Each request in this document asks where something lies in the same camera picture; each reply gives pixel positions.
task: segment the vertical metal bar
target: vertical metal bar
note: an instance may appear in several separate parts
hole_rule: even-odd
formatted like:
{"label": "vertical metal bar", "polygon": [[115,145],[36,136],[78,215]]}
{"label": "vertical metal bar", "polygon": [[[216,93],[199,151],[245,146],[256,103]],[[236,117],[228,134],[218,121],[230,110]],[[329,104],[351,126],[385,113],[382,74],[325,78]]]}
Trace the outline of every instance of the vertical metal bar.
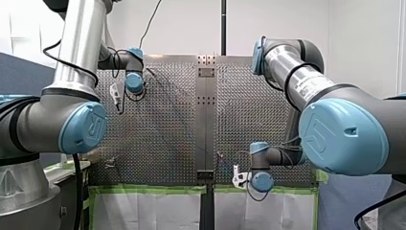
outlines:
{"label": "vertical metal bar", "polygon": [[227,55],[227,0],[221,0],[221,55]]}
{"label": "vertical metal bar", "polygon": [[199,68],[206,64],[206,56],[199,56],[196,68],[196,157],[195,166],[197,171],[206,170],[206,105],[203,98],[206,97],[206,78],[199,76]]}
{"label": "vertical metal bar", "polygon": [[[206,56],[206,68],[213,72],[212,77],[206,78],[206,170],[214,175],[214,131],[216,119],[217,79],[215,71],[215,57]],[[214,180],[207,183],[207,215],[206,229],[214,229]]]}
{"label": "vertical metal bar", "polygon": [[[214,59],[215,57],[213,56],[200,57],[200,65],[198,65],[199,74],[196,82],[196,84],[204,85],[204,87],[202,85],[196,86],[196,95],[200,95],[197,96],[197,101],[199,102],[197,106],[202,107],[202,110],[199,110],[202,111],[202,113],[198,114],[197,116],[203,116],[203,118],[200,120],[196,119],[196,122],[199,123],[196,128],[203,129],[201,126],[204,126],[204,171],[212,173],[214,173],[214,125],[216,115],[216,79],[214,74]],[[205,185],[206,194],[201,196],[200,230],[213,230],[214,181],[212,179],[206,179]]]}

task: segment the green tape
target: green tape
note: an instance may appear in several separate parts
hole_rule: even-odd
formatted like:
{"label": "green tape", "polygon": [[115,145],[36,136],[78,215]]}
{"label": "green tape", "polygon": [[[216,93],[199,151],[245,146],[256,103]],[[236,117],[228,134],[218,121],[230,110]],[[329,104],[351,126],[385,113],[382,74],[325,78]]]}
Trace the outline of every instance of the green tape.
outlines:
{"label": "green tape", "polygon": [[206,193],[206,187],[193,186],[148,186],[148,185],[114,185],[89,188],[93,194],[154,194],[154,195],[194,195]]}
{"label": "green tape", "polygon": [[[246,193],[245,190],[238,189],[233,185],[216,185],[214,188],[216,193],[223,194],[238,194]],[[316,195],[318,193],[317,188],[289,188],[283,186],[275,186],[272,191],[272,194],[291,194],[291,195]]]}
{"label": "green tape", "polygon": [[317,170],[316,171],[316,180],[318,182],[322,182],[324,184],[327,184],[328,182],[328,173],[321,171],[321,170]]}

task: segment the black cable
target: black cable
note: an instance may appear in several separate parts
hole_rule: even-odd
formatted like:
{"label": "black cable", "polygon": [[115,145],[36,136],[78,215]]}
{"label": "black cable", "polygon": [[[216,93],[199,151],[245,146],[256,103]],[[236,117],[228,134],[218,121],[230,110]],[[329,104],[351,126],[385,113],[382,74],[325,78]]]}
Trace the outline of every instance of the black cable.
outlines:
{"label": "black cable", "polygon": [[35,103],[38,101],[38,99],[39,99],[38,97],[24,97],[4,104],[3,106],[0,107],[0,114],[4,113],[5,111],[6,112],[0,117],[0,122],[3,121],[3,119],[6,118],[7,115],[9,115],[15,108],[17,108],[22,103],[25,102]]}
{"label": "black cable", "polygon": [[268,196],[269,192],[266,192],[266,194],[265,194],[262,198],[260,198],[260,199],[255,198],[255,197],[251,194],[251,192],[250,192],[250,180],[248,180],[248,177],[249,177],[250,174],[251,174],[251,175],[253,174],[253,173],[252,173],[252,170],[250,170],[250,171],[248,172],[248,174],[247,174],[247,180],[246,180],[246,182],[247,182],[247,193],[248,193],[248,195],[249,195],[253,200],[255,200],[256,202],[262,202],[262,201],[264,201],[264,200],[266,199],[266,197]]}
{"label": "black cable", "polygon": [[272,81],[270,81],[268,78],[265,77],[265,81],[266,83],[268,83],[269,86],[271,86],[271,88],[283,92],[283,89],[279,88],[278,86],[276,86]]}
{"label": "black cable", "polygon": [[98,86],[98,84],[99,84],[99,78],[98,78],[98,76],[97,76],[95,73],[93,73],[93,72],[90,71],[90,70],[81,68],[80,66],[77,66],[76,64],[73,64],[73,63],[70,63],[70,62],[68,62],[68,61],[59,59],[58,57],[54,57],[54,56],[52,56],[51,54],[48,53],[48,51],[50,51],[50,50],[54,49],[56,46],[58,46],[58,45],[60,44],[60,41],[57,42],[56,44],[52,45],[52,46],[49,46],[49,47],[45,48],[45,49],[42,51],[42,52],[44,53],[44,55],[46,55],[48,58],[51,58],[51,59],[53,59],[53,60],[56,60],[56,61],[58,61],[58,62],[60,62],[60,63],[62,63],[62,64],[64,64],[64,65],[67,65],[67,66],[72,67],[72,68],[74,68],[74,69],[78,69],[78,70],[80,70],[80,71],[83,71],[84,73],[86,73],[86,74],[92,76],[92,77],[95,79],[95,88],[96,88],[96,87]]}
{"label": "black cable", "polygon": [[405,191],[402,191],[402,192],[400,192],[400,193],[398,193],[398,194],[396,194],[396,195],[392,195],[391,197],[388,197],[388,198],[386,198],[386,199],[384,199],[384,200],[382,200],[382,201],[380,201],[380,202],[377,202],[377,203],[375,203],[374,205],[372,205],[372,206],[366,208],[365,210],[363,210],[362,212],[360,212],[359,214],[357,214],[357,215],[355,216],[355,218],[354,218],[355,227],[356,227],[358,230],[361,229],[361,226],[359,226],[358,221],[359,221],[362,217],[364,217],[368,212],[370,212],[370,211],[372,211],[372,210],[375,210],[375,209],[377,209],[377,208],[380,208],[380,207],[382,207],[382,206],[384,206],[384,205],[386,205],[386,204],[388,204],[388,203],[390,203],[390,202],[393,202],[393,201],[395,201],[395,200],[397,200],[397,199],[400,199],[400,198],[402,198],[402,197],[404,197],[404,196],[406,196],[406,190],[405,190]]}
{"label": "black cable", "polygon": [[287,77],[286,77],[286,80],[284,81],[284,86],[283,86],[284,96],[286,97],[287,101],[294,109],[298,110],[299,112],[301,112],[301,110],[299,110],[299,108],[295,104],[293,104],[292,100],[290,99],[289,83],[290,83],[290,79],[292,79],[292,76],[295,74],[295,72],[305,66],[310,66],[320,72],[319,66],[312,64],[312,63],[308,63],[308,62],[302,63],[300,65],[295,66],[292,70],[290,70],[289,74],[287,74]]}
{"label": "black cable", "polygon": [[162,2],[162,0],[159,0],[159,1],[158,1],[158,3],[156,4],[155,10],[153,11],[153,14],[152,14],[151,18],[149,19],[149,22],[148,22],[148,25],[147,25],[147,29],[146,29],[146,31],[144,32],[144,35],[141,37],[141,40],[140,40],[140,49],[141,49],[141,47],[143,46],[144,37],[146,37],[146,35],[147,35],[147,33],[148,33],[149,26],[151,25],[152,19],[153,19],[153,17],[155,16],[156,11],[158,11],[158,8],[159,8],[159,5],[161,4],[161,2]]}
{"label": "black cable", "polygon": [[76,175],[76,180],[77,180],[77,209],[76,209],[76,214],[75,214],[74,230],[79,230],[81,210],[83,209],[83,177],[81,174],[80,161],[79,161],[78,154],[73,154],[72,156],[74,158],[75,175]]}
{"label": "black cable", "polygon": [[132,101],[132,102],[134,102],[134,103],[140,102],[140,101],[146,96],[146,93],[147,93],[147,89],[146,89],[146,86],[144,85],[144,87],[143,87],[143,94],[141,94],[140,98],[132,99],[132,98],[128,95],[128,93],[126,92],[126,90],[124,89],[124,94],[128,97],[128,99],[129,99],[130,101]]}

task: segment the wire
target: wire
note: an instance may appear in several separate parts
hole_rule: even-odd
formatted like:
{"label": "wire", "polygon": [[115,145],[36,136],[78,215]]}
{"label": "wire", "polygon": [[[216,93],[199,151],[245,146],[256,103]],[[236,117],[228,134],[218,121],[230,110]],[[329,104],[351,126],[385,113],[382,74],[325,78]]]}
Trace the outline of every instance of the wire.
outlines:
{"label": "wire", "polygon": [[275,147],[280,153],[281,153],[281,158],[284,156],[287,158],[287,160],[290,162],[290,168],[288,168],[286,165],[284,166],[286,169],[293,170],[295,168],[295,164],[293,163],[292,158],[290,158],[289,154],[287,154],[283,148],[281,147]]}
{"label": "wire", "polygon": [[249,171],[248,174],[247,174],[247,180],[246,180],[246,182],[247,182],[247,193],[248,193],[248,195],[249,195],[253,200],[255,200],[256,202],[262,202],[262,201],[264,201],[264,200],[266,199],[266,197],[268,196],[269,192],[266,192],[266,194],[265,194],[262,198],[260,198],[260,199],[255,198],[255,197],[251,194],[251,192],[250,192],[250,186],[249,186],[249,185],[250,185],[250,183],[249,183],[250,181],[248,180],[249,174],[252,175],[252,172]]}
{"label": "wire", "polygon": [[144,87],[143,87],[143,93],[141,94],[141,96],[136,96],[137,97],[136,99],[132,99],[127,94],[126,90],[124,89],[124,94],[129,98],[130,101],[135,102],[135,103],[140,102],[146,96],[146,93],[147,93],[147,88],[146,88],[145,84],[144,84]]}
{"label": "wire", "polygon": [[362,212],[360,212],[359,214],[357,214],[357,215],[355,216],[355,218],[354,218],[355,227],[356,227],[358,230],[361,229],[361,226],[359,226],[358,221],[359,221],[362,217],[364,217],[364,215],[366,215],[368,212],[370,212],[370,211],[372,211],[372,210],[375,210],[375,209],[377,209],[377,208],[380,208],[380,207],[382,207],[382,206],[384,206],[384,205],[386,205],[386,204],[388,204],[388,203],[391,203],[391,202],[393,202],[393,201],[395,201],[395,200],[397,200],[397,199],[400,199],[400,198],[402,198],[402,197],[404,197],[404,196],[406,196],[406,190],[405,190],[405,191],[402,191],[402,192],[400,192],[400,193],[398,193],[398,194],[396,194],[396,195],[392,195],[391,197],[388,197],[388,198],[386,198],[386,199],[384,199],[384,200],[382,200],[382,201],[380,201],[380,202],[377,202],[377,203],[375,203],[374,205],[372,205],[372,206],[366,208],[365,210],[363,210]]}
{"label": "wire", "polygon": [[38,101],[39,101],[38,97],[24,97],[24,98],[16,99],[16,100],[13,100],[13,101],[10,101],[10,102],[4,104],[3,106],[0,107],[0,114],[2,114],[5,111],[7,111],[7,112],[5,112],[0,117],[0,122],[3,121],[3,119],[5,119],[7,117],[7,115],[9,115],[15,108],[20,106],[22,103],[27,103],[27,102],[36,103]]}
{"label": "wire", "polygon": [[46,55],[48,58],[51,58],[51,59],[53,59],[53,60],[56,60],[56,61],[58,61],[58,62],[60,62],[60,63],[62,63],[62,64],[64,64],[64,65],[67,65],[67,66],[72,67],[72,68],[74,68],[74,69],[78,69],[78,70],[80,70],[80,71],[82,71],[82,72],[84,72],[84,73],[86,73],[86,74],[92,76],[92,77],[95,79],[95,88],[96,88],[96,87],[98,86],[98,84],[99,84],[99,78],[98,78],[98,76],[97,76],[95,73],[93,73],[93,72],[90,71],[90,70],[81,68],[80,66],[77,66],[76,64],[73,64],[73,63],[70,63],[70,62],[68,62],[68,61],[59,59],[58,57],[54,57],[54,56],[52,56],[51,54],[48,53],[48,51],[50,51],[50,50],[54,49],[56,46],[58,46],[58,45],[60,44],[60,41],[57,42],[57,43],[55,43],[55,44],[52,45],[52,46],[49,46],[49,47],[45,48],[45,49],[42,51],[42,52],[44,53],[44,55]]}
{"label": "wire", "polygon": [[284,146],[284,145],[290,144],[290,143],[292,143],[292,142],[295,142],[295,141],[297,141],[297,140],[299,140],[299,139],[301,139],[301,138],[300,138],[299,136],[296,136],[296,137],[290,139],[289,141],[282,142],[281,145]]}
{"label": "wire", "polygon": [[79,230],[81,210],[83,209],[83,177],[81,174],[78,154],[73,154],[72,156],[74,158],[75,175],[77,180],[77,209],[75,213],[74,230]]}
{"label": "wire", "polygon": [[268,83],[268,85],[271,86],[271,88],[273,88],[273,89],[275,89],[275,90],[277,90],[277,91],[283,92],[283,90],[282,90],[281,88],[279,88],[278,86],[276,86],[276,85],[275,85],[272,81],[270,81],[268,78],[266,78],[266,77],[264,77],[264,78],[265,78],[266,83]]}
{"label": "wire", "polygon": [[161,4],[161,2],[162,2],[162,0],[159,0],[159,1],[158,1],[158,3],[156,4],[155,10],[153,11],[153,14],[152,14],[151,18],[149,19],[149,22],[148,22],[148,25],[147,25],[147,29],[146,29],[146,31],[144,32],[144,35],[141,37],[141,40],[140,40],[140,47],[139,47],[140,49],[141,49],[141,47],[143,46],[144,37],[146,37],[146,35],[147,35],[148,31],[149,31],[149,27],[150,27],[150,25],[151,25],[152,19],[153,19],[153,17],[155,16],[155,13],[158,11],[158,8],[159,8],[159,5]]}

